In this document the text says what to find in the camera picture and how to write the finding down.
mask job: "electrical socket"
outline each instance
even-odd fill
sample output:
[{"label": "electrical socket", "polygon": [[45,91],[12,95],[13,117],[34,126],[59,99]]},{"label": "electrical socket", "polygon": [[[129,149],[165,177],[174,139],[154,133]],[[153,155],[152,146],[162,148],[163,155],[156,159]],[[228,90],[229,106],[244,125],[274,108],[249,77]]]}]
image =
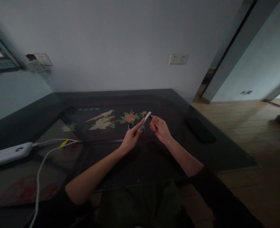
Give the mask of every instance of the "electrical socket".
[{"label": "electrical socket", "polygon": [[188,54],[179,54],[178,64],[185,64],[188,59]]},{"label": "electrical socket", "polygon": [[52,66],[52,62],[48,58],[46,53],[34,53],[36,60],[45,66]]},{"label": "electrical socket", "polygon": [[179,58],[179,54],[171,54],[171,56],[169,58],[169,63],[178,64],[178,58]]},{"label": "electrical socket", "polygon": [[48,71],[47,67],[41,64],[38,60],[33,60],[27,64],[29,68],[34,69],[37,73]]}]

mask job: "bird painting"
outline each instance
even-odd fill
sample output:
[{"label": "bird painting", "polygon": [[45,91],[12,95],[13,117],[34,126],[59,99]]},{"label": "bird painting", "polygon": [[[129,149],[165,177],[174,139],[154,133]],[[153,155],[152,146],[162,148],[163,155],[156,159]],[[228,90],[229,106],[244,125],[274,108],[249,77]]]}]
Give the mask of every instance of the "bird painting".
[{"label": "bird painting", "polygon": [[108,112],[104,112],[104,113],[102,113],[102,114],[100,114],[100,115],[98,115],[98,116],[96,116],[96,117],[94,117],[94,118],[91,118],[91,119],[89,119],[89,120],[87,120],[86,122],[89,122],[89,121],[91,121],[91,120],[96,120],[96,119],[99,119],[99,118],[101,118],[101,117],[107,117],[107,116],[109,116],[112,112],[114,112],[115,110],[109,110]]},{"label": "bird painting", "polygon": [[99,120],[96,121],[96,124],[93,125],[90,130],[96,130],[96,129],[106,129],[111,125],[110,120],[115,118],[115,116],[110,116],[110,117],[103,117]]}]

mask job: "power strip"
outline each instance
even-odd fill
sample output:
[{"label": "power strip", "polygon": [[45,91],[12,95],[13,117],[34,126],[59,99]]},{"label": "power strip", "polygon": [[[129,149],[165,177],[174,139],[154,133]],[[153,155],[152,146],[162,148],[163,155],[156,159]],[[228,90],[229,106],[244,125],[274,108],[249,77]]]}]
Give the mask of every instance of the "power strip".
[{"label": "power strip", "polygon": [[0,150],[0,165],[26,157],[30,153],[32,145],[32,142],[27,142]]}]

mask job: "white cable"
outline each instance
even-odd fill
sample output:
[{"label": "white cable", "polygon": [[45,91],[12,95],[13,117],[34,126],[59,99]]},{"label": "white cable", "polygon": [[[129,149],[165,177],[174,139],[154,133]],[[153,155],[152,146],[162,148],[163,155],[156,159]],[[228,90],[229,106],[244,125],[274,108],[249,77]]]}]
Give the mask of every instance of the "white cable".
[{"label": "white cable", "polygon": [[73,139],[52,139],[52,140],[48,140],[46,142],[38,142],[38,143],[35,143],[35,145],[39,145],[39,144],[43,144],[43,143],[48,143],[50,141],[54,141],[54,140],[70,140],[70,141],[74,141],[74,142],[80,142],[78,140],[73,140]]},{"label": "white cable", "polygon": [[59,148],[61,148],[61,147],[68,146],[68,145],[71,145],[71,144],[74,144],[74,143],[77,143],[77,142],[81,142],[81,141],[76,141],[76,140],[74,140],[74,142],[71,142],[71,143],[69,143],[69,144],[65,144],[65,145],[63,145],[63,146],[59,146],[59,147],[57,147],[57,148],[52,149],[51,151],[49,151],[49,152],[45,155],[45,157],[44,157],[44,159],[43,159],[43,161],[42,161],[42,163],[41,163],[41,166],[40,166],[40,168],[39,168],[38,174],[37,174],[37,176],[36,176],[36,185],[37,185],[37,190],[36,190],[36,191],[37,191],[37,192],[36,192],[36,200],[35,200],[35,215],[34,215],[34,217],[33,217],[33,219],[32,219],[32,222],[31,222],[29,228],[32,228],[33,224],[35,223],[35,219],[36,219],[36,217],[37,217],[37,215],[38,215],[38,211],[39,211],[39,195],[40,195],[40,172],[41,172],[41,169],[42,169],[42,167],[43,167],[43,165],[44,165],[44,162],[45,162],[47,156],[50,154],[50,152],[52,152],[52,151],[54,151],[54,150],[56,150],[56,149],[59,149]]}]

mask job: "painted flower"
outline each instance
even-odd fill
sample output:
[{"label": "painted flower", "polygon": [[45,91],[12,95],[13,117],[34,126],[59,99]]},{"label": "painted flower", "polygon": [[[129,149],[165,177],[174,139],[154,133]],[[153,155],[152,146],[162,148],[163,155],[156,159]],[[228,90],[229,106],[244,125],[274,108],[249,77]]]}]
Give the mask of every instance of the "painted flower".
[{"label": "painted flower", "polygon": [[130,122],[134,122],[136,120],[136,117],[134,114],[127,114],[124,116],[125,120],[130,123]]}]

